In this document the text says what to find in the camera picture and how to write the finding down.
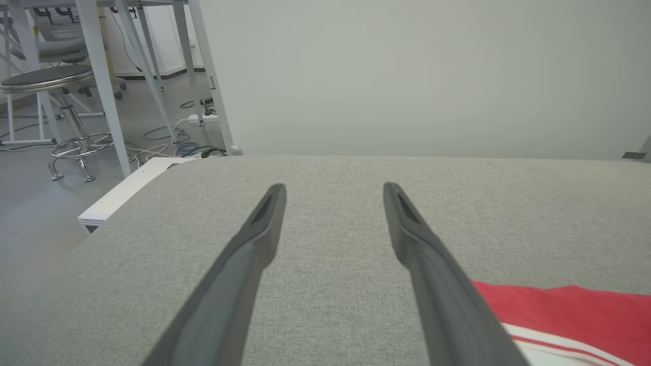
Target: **gray fabric surface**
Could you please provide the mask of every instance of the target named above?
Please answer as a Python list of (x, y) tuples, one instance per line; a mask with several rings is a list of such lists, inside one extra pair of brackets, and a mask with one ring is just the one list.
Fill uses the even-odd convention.
[(471, 278), (651, 294), (651, 165), (243, 156), (173, 167), (66, 260), (0, 334), (1, 365), (138, 365), (267, 188), (287, 185), (245, 365), (423, 365), (382, 184)]

